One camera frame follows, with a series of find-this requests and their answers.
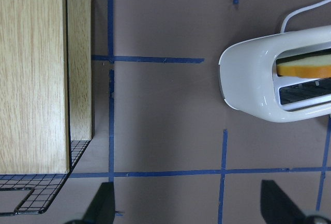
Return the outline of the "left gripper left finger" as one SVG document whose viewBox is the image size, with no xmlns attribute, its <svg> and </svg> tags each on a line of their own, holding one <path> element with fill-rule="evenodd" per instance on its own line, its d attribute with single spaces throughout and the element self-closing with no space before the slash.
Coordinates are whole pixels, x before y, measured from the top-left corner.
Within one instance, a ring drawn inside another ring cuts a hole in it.
<svg viewBox="0 0 331 224">
<path fill-rule="evenodd" d="M 100 185 L 82 221 L 83 223 L 113 223 L 115 217 L 114 183 Z"/>
</svg>

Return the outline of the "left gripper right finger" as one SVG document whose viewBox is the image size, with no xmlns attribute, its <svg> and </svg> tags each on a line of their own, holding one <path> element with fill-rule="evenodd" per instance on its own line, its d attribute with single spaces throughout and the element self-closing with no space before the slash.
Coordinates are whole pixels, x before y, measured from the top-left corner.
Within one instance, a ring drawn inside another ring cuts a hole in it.
<svg viewBox="0 0 331 224">
<path fill-rule="evenodd" d="M 261 181 L 260 211 L 265 223 L 304 223 L 306 215 L 273 180 Z"/>
</svg>

